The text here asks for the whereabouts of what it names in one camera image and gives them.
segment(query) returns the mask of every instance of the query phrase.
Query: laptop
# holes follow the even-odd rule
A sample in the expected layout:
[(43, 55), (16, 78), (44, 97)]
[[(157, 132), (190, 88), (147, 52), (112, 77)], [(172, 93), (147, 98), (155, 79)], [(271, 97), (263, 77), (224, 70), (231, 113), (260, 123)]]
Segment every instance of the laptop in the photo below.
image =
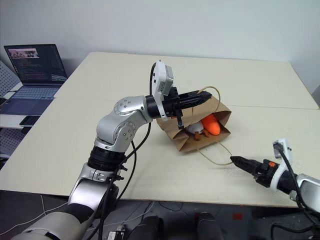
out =
[(22, 87), (1, 106), (1, 114), (41, 115), (67, 80), (55, 44), (7, 45)]

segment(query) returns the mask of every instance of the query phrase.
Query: paper bag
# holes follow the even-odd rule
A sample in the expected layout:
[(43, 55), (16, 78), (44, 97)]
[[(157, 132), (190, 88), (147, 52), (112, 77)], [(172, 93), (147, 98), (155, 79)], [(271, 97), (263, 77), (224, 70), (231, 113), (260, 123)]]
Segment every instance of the paper bag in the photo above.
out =
[[(193, 108), (193, 117), (192, 117), (192, 108), (183, 109), (183, 125), (186, 128), (192, 123), (196, 123), (203, 119), (204, 117), (213, 113), (217, 108), (219, 101), (212, 96), (211, 99), (205, 103), (195, 106)], [(213, 113), (216, 119), (220, 123), (221, 132), (219, 135), (211, 135), (206, 137), (204, 134), (201, 135), (200, 140), (195, 140), (192, 133), (187, 132), (185, 129), (178, 129), (177, 119), (170, 118), (168, 121), (163, 121), (161, 118), (158, 118), (156, 122), (160, 128), (166, 132), (166, 134), (171, 138), (176, 146), (176, 149), (180, 152), (189, 152), (192, 150), (200, 149), (210, 144), (213, 144), (217, 141), (221, 141), (229, 136), (231, 133), (225, 127), (231, 111), (225, 105), (220, 102), (220, 105), (216, 112)]]

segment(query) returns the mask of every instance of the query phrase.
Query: metal grid panel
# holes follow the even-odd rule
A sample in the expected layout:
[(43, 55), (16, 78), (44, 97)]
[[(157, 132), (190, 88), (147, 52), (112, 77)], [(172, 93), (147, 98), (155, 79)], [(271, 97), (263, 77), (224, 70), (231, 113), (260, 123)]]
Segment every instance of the metal grid panel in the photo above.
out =
[(19, 82), (19, 77), (0, 61), (0, 97), (3, 97)]
[(11, 156), (25, 136), (21, 129), (3, 128), (0, 131), (0, 152)]

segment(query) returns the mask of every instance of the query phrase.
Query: white wall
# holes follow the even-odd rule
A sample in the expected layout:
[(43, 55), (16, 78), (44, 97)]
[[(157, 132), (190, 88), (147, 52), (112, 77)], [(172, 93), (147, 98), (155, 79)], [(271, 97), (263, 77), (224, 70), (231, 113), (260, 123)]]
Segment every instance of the white wall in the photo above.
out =
[(312, 93), (320, 1), (0, 0), (5, 63), (3, 45), (46, 43), (69, 74), (93, 51), (290, 61)]

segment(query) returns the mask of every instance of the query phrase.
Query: screen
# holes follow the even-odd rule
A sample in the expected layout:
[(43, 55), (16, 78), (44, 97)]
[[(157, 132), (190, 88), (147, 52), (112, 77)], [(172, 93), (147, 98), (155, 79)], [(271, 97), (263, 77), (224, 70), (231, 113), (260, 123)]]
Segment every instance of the screen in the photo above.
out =
[(24, 84), (62, 84), (67, 75), (55, 44), (4, 46)]

